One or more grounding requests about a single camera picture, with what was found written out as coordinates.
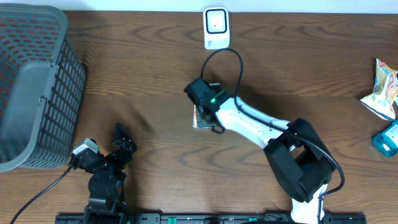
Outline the yellow snack bag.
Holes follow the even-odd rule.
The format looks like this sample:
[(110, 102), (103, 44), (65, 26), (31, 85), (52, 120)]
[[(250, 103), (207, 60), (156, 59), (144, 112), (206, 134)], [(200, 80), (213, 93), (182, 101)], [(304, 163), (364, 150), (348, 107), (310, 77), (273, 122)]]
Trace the yellow snack bag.
[(375, 71), (373, 92), (360, 102), (380, 118), (393, 121), (396, 119), (393, 103), (397, 98), (397, 70), (377, 58)]

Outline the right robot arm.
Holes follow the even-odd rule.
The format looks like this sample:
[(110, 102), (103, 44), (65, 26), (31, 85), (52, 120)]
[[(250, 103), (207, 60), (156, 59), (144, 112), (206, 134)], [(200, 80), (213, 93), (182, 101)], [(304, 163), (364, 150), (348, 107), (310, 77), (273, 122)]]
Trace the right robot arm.
[(292, 198), (294, 222), (323, 221), (323, 198), (338, 164), (308, 121), (273, 118), (201, 78), (184, 92), (207, 123), (234, 131), (263, 149), (279, 185)]

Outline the teal mouthwash bottle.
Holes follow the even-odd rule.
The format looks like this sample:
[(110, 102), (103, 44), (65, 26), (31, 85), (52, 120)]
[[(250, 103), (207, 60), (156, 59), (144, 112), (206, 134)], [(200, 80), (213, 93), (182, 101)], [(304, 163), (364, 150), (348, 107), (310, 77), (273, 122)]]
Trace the teal mouthwash bottle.
[(375, 148), (386, 157), (393, 157), (397, 154), (397, 120), (383, 132), (372, 138)]

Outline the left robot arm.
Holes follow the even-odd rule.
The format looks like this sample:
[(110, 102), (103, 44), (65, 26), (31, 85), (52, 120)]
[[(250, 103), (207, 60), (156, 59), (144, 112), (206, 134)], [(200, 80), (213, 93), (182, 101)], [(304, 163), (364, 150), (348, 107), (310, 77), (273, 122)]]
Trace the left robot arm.
[(88, 182), (90, 196), (83, 223), (129, 223), (131, 214), (126, 210), (124, 181), (126, 164), (137, 151), (136, 143), (120, 123), (116, 123), (112, 145), (116, 149), (107, 156), (100, 153), (94, 139), (82, 140), (72, 151), (69, 166), (83, 169), (92, 176)]

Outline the small orange box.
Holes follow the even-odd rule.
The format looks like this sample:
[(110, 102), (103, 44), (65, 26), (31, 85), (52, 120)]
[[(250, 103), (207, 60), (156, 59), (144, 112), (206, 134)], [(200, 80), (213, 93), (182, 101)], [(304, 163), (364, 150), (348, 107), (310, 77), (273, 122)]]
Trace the small orange box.
[(206, 128), (212, 128), (217, 126), (216, 123), (214, 122), (207, 122), (205, 119), (201, 117), (201, 114), (197, 110), (197, 106), (193, 106), (193, 123), (192, 127), (197, 128), (197, 129), (206, 129)]

